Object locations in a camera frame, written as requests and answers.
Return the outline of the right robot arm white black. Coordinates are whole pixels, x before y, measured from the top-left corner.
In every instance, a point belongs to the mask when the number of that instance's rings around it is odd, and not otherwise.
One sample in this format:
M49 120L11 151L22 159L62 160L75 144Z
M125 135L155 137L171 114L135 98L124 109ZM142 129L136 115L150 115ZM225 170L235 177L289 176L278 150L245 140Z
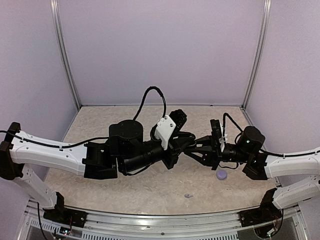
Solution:
M256 218L266 222L276 209L284 209L295 203L320 194L319 148L297 153L270 153L263 151L265 136L254 126L247 126L236 143L226 142L221 130L214 127L211 135L199 138L184 154L200 164L216 170L221 162L244 164L243 173L251 180L266 181L283 176L307 175L291 185L268 190L256 210Z

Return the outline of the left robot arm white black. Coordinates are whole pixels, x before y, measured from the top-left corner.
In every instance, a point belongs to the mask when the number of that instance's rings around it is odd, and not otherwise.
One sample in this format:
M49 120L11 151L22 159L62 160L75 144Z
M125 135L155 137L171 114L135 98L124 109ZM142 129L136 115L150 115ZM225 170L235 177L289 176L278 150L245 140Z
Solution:
M158 123L151 139L143 140L143 126L124 120L109 127L107 137L94 137L78 143L38 138L13 122L0 144L0 176L15 181L38 204L63 223L70 218L64 197L51 190L32 170L32 165L54 168L96 180L115 179L118 174L134 176L156 162L172 169L180 154L195 144L195 135L181 131L172 120Z

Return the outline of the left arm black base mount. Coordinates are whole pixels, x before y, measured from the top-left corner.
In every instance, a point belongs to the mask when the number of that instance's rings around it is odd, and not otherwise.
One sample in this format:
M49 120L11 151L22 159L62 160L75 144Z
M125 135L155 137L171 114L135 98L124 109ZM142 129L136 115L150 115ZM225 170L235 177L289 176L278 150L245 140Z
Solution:
M43 217L56 223L69 225L70 227L84 228L88 213L65 207L65 199L59 192L56 192L55 196L56 201L53 208L43 208Z

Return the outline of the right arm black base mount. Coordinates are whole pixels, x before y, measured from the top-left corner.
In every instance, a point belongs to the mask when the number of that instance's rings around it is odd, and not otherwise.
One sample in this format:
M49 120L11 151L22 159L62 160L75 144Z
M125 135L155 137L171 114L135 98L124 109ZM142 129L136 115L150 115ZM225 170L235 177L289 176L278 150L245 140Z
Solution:
M238 213L242 227L259 225L276 220L276 218L282 218L282 209L278 209L273 204L273 195L276 190L276 188L268 190L264 194L258 207L248 210L242 210Z

